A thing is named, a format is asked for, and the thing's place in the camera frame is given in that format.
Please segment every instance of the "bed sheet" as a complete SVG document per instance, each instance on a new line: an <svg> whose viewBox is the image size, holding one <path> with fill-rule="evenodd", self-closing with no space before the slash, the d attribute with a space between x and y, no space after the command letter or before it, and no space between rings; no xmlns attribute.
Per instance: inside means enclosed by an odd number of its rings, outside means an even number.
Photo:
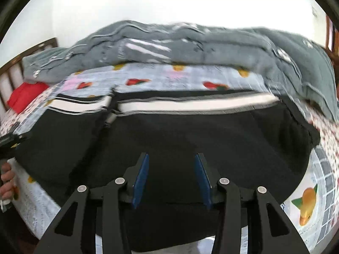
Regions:
<svg viewBox="0 0 339 254"><path fill-rule="evenodd" d="M17 133L28 131L45 111L45 104L58 93L77 97L106 94L114 87L119 92L144 90L184 89L254 89L278 91L265 86L260 75L219 66L172 66L157 64L123 64L103 67L69 76L65 81L42 93L21 115L8 113L0 129L5 134L19 121ZM311 106L293 98L306 120L321 134L320 144L312 150L306 174L298 188L281 205L299 231L308 249L312 251L338 221L339 210L339 126L327 120ZM41 238L60 207L46 194L40 185L12 159L17 176L14 206L37 238ZM310 218L300 221L301 200L305 191L316 192L316 206L310 210ZM176 246L157 253L210 253L214 238L184 246ZM247 228L242 229L241 253L247 253ZM101 238L97 236L97 253L102 252Z"/></svg>

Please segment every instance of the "gray comforter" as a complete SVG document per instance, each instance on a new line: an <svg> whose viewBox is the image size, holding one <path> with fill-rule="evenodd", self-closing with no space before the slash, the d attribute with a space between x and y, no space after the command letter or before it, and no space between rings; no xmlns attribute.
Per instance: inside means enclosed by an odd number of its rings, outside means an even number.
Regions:
<svg viewBox="0 0 339 254"><path fill-rule="evenodd" d="M226 65L261 74L269 88L316 102L338 119L332 64L300 35L266 28L226 29L121 21L78 41L23 59L25 81L53 84L79 70L123 62Z"/></svg>

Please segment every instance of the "black fabric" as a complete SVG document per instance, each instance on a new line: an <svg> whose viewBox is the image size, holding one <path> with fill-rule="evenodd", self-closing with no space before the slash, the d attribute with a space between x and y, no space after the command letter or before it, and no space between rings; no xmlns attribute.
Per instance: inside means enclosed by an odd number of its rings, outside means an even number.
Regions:
<svg viewBox="0 0 339 254"><path fill-rule="evenodd" d="M237 92L143 92L115 98L227 97ZM33 137L19 145L17 160L63 205L77 186L104 186L147 152L150 170L140 207L125 214L131 249L144 252L189 243L213 235L218 223L217 213L202 204L193 169L196 153L203 152L211 166L238 186L265 186L279 203L300 183L320 137L291 100L281 100L269 108L231 114L118 117L93 145L91 120L66 115L53 121L49 112L33 127ZM52 144L36 145L51 133Z"/></svg>
<svg viewBox="0 0 339 254"><path fill-rule="evenodd" d="M102 97L58 97L77 101L96 101ZM72 171L96 141L107 117L107 109L71 115L47 109L31 129L32 137L15 151L17 161L58 203L67 200L66 190Z"/></svg>

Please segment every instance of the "fruit print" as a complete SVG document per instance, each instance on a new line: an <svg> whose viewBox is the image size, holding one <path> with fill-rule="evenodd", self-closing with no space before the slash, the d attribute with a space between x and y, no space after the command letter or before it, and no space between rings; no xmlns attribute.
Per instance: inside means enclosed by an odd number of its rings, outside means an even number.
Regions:
<svg viewBox="0 0 339 254"><path fill-rule="evenodd" d="M13 198L14 200L18 200L19 199L19 195L20 195L20 191L19 188L17 186L14 186L13 188Z"/></svg>
<svg viewBox="0 0 339 254"><path fill-rule="evenodd" d="M51 104L51 103L53 102L53 100L54 100L54 99L48 100L48 101L45 103L44 107L47 107L49 104Z"/></svg>
<svg viewBox="0 0 339 254"><path fill-rule="evenodd" d="M149 79L131 78L126 81L126 86L138 85L149 81L150 81Z"/></svg>
<svg viewBox="0 0 339 254"><path fill-rule="evenodd" d="M34 183L34 182L36 182L36 180L33 179L31 176L28 177L27 181L28 181L28 183Z"/></svg>
<svg viewBox="0 0 339 254"><path fill-rule="evenodd" d="M229 86L225 84L212 83L209 81L205 81L203 85L210 90L225 91L229 89Z"/></svg>
<svg viewBox="0 0 339 254"><path fill-rule="evenodd" d="M314 188L306 188L301 198L292 200L292 203L300 210L299 224L305 226L313 213L317 201L318 185Z"/></svg>
<svg viewBox="0 0 339 254"><path fill-rule="evenodd" d="M118 70L121 70L126 64L118 64L118 65L115 65L113 66L113 70L114 71L118 71Z"/></svg>
<svg viewBox="0 0 339 254"><path fill-rule="evenodd" d="M175 71L183 71L185 66L184 65L173 65L173 70Z"/></svg>
<svg viewBox="0 0 339 254"><path fill-rule="evenodd" d="M77 90L80 90L80 89L85 89L85 88L88 88L90 86L92 86L93 83L92 82L82 82L80 83L78 86L77 86Z"/></svg>
<svg viewBox="0 0 339 254"><path fill-rule="evenodd" d="M243 78L246 78L246 77L248 77L250 75L250 72L249 71L245 71L245 70L238 70L238 73Z"/></svg>
<svg viewBox="0 0 339 254"><path fill-rule="evenodd" d="M79 70L79 71L75 72L74 75L81 74L82 72L83 72L83 70Z"/></svg>

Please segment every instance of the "human hand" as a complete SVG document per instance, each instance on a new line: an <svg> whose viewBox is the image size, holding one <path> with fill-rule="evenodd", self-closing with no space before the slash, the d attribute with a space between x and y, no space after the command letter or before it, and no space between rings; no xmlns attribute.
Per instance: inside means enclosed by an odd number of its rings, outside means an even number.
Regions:
<svg viewBox="0 0 339 254"><path fill-rule="evenodd" d="M4 174L1 175L1 180L4 185L0 187L0 197L2 200L12 199L14 196L14 181L15 173L12 171L11 165L6 162L2 165L1 170Z"/></svg>

